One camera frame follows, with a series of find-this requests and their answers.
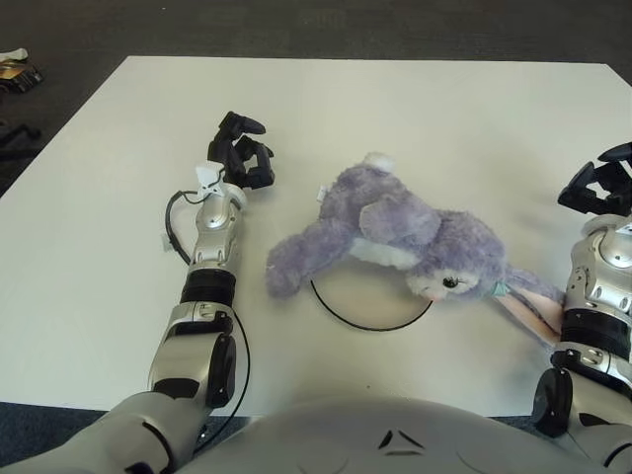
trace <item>floor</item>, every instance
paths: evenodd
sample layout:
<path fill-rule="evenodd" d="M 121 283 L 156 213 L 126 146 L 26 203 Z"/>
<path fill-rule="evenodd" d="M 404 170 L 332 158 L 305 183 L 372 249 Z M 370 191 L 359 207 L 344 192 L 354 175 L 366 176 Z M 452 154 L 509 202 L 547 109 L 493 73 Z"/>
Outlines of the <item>floor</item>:
<path fill-rule="evenodd" d="M 0 118 L 42 146 L 130 54 L 602 62 L 632 84 L 630 0 L 0 0 L 0 18 L 0 51 L 45 77 Z M 0 163 L 0 196 L 29 162 Z M 0 466 L 99 415 L 0 404 Z"/>

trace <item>bunny ear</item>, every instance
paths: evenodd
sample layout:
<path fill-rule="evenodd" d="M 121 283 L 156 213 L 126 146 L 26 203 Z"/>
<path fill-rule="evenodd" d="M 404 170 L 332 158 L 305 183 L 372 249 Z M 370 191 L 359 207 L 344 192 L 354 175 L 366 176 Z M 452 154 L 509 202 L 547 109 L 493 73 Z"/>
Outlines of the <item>bunny ear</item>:
<path fill-rule="evenodd" d="M 507 265 L 505 278 L 497 283 L 493 296 L 540 339 L 550 342 L 551 333 L 560 334 L 564 293 L 535 274 Z M 531 313 L 530 319 L 525 312 Z"/>

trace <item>plush toy leg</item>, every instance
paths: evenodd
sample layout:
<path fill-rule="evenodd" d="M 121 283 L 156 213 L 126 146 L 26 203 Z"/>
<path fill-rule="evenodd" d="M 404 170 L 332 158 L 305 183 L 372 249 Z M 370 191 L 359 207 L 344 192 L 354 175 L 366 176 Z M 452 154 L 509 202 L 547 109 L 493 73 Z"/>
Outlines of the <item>plush toy leg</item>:
<path fill-rule="evenodd" d="M 266 285 L 270 296 L 288 298 L 295 294 L 317 272 L 341 259 L 354 236 L 345 222 L 322 219 L 280 242 L 268 256 Z"/>

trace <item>stuffed animal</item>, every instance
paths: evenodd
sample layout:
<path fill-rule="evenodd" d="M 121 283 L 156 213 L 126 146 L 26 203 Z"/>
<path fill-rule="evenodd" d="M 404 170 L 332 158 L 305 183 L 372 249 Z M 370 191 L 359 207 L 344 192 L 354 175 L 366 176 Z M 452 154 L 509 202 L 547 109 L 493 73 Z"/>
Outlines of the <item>stuffed animal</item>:
<path fill-rule="evenodd" d="M 318 220 L 270 251 L 269 294 L 288 298 L 351 254 L 401 270 L 415 294 L 433 301 L 495 296 L 540 339 L 554 344 L 564 293 L 509 265 L 505 246 L 480 219 L 430 207 L 392 169 L 389 157 L 369 153 L 338 177 Z"/>

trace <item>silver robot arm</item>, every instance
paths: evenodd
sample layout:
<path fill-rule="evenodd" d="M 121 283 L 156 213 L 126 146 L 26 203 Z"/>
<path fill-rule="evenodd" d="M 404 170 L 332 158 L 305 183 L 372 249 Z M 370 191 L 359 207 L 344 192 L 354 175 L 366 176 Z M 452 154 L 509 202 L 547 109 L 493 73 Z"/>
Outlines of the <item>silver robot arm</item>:
<path fill-rule="evenodd" d="M 544 434 L 618 472 L 632 470 L 632 216 L 592 219 L 572 252 L 560 343 L 533 419 Z"/>
<path fill-rule="evenodd" d="M 207 416 L 228 404 L 235 388 L 231 332 L 246 206 L 241 188 L 274 182 L 272 151 L 244 132 L 265 129 L 229 113 L 209 147 L 210 163 L 197 168 L 203 198 L 197 242 L 180 304 L 150 368 L 150 391 L 124 400 L 61 447 L 3 473 L 171 473 L 191 460 Z M 258 166 L 246 172 L 243 163 L 253 155 Z"/>

